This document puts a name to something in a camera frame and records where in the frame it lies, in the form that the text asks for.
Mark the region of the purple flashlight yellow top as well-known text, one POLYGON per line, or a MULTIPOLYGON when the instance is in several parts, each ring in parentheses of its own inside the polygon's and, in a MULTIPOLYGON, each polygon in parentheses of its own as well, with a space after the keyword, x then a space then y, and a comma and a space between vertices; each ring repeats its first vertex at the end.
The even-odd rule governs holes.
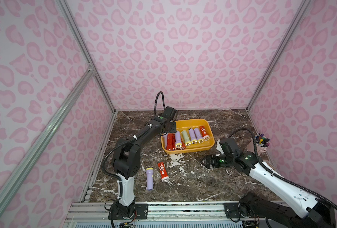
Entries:
POLYGON ((163 136, 163 139, 164 139, 164 147, 166 148, 167 147, 167 141, 168 141, 168 135, 164 135, 163 136))

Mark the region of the red flashlight white logo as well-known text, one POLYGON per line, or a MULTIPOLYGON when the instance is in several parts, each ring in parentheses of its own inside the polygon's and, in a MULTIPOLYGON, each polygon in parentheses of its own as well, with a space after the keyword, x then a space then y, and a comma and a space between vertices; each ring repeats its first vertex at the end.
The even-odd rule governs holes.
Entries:
POLYGON ((210 139, 210 136, 208 132, 206 131, 206 128, 202 125, 199 127, 200 133, 204 139, 204 141, 208 141, 210 139))

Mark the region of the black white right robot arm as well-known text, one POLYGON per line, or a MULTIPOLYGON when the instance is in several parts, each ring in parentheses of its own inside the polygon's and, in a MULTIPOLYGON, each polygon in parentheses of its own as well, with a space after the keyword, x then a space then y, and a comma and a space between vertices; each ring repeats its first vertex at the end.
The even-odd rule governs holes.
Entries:
POLYGON ((256 138, 248 128, 235 130, 247 131, 252 137, 253 152, 244 153, 230 134, 219 140, 217 150, 220 154, 207 155, 201 164, 208 169, 234 167, 239 173, 259 181, 275 193, 286 205, 265 200, 255 193, 248 193, 239 200, 235 210, 227 210, 227 217, 259 218, 273 220, 288 228, 334 228, 337 205, 326 197, 288 180, 274 171, 258 154, 256 138))

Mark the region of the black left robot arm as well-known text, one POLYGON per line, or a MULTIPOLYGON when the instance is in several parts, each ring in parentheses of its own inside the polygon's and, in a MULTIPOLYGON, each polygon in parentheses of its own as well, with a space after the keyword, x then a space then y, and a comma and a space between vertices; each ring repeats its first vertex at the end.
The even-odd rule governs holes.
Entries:
POLYGON ((118 197, 109 209, 111 221, 115 216, 127 219, 136 214, 134 178, 140 169, 141 151, 155 137, 176 132, 176 113, 176 109, 165 105, 164 93, 160 91, 155 98, 153 117, 138 133, 120 138, 103 158, 101 171, 118 183, 118 197))

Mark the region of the yellow plastic storage tray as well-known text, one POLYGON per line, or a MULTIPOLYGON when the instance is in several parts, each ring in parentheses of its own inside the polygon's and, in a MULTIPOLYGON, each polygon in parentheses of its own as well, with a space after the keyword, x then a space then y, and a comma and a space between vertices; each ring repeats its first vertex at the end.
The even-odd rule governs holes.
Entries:
POLYGON ((199 128, 200 126, 204 126, 206 128, 206 131, 208 132, 210 139, 208 141, 204 141, 203 143, 197 143, 195 145, 186 146, 186 149, 175 149, 174 151, 167 151, 164 147, 164 139, 163 136, 161 136, 161 145, 165 153, 167 154, 181 154, 181 153, 192 153, 192 152, 199 152, 199 151, 206 151, 209 150, 214 144, 215 139, 212 133, 212 130, 210 128, 209 122, 205 119, 191 119, 191 120, 179 120, 176 121, 176 127, 177 130, 182 132, 183 130, 186 130, 188 132, 189 128, 192 128, 193 130, 195 128, 199 128))

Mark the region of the pink pen holder cup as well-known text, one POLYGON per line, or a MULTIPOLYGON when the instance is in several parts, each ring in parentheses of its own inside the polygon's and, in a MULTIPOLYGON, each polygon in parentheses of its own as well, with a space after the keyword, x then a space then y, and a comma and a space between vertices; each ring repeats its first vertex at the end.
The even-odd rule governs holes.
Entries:
MULTIPOLYGON (((265 137, 264 134, 258 133, 255 136, 255 143, 257 148, 258 155, 261 155, 267 151, 267 147, 270 145, 270 138, 265 137)), ((248 152, 255 152, 255 147, 253 145, 253 140, 250 141, 250 143, 247 145, 246 150, 248 152)))

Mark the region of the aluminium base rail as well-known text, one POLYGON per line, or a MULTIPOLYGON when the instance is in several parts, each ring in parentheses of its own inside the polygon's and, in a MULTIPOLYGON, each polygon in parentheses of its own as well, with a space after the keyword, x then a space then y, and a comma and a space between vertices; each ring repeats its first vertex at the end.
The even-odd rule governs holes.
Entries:
MULTIPOLYGON (((258 215, 238 219, 238 201, 149 202, 144 218, 136 218, 130 228, 282 228, 283 225, 258 215)), ((64 228, 109 228, 110 203, 73 203, 64 228)))

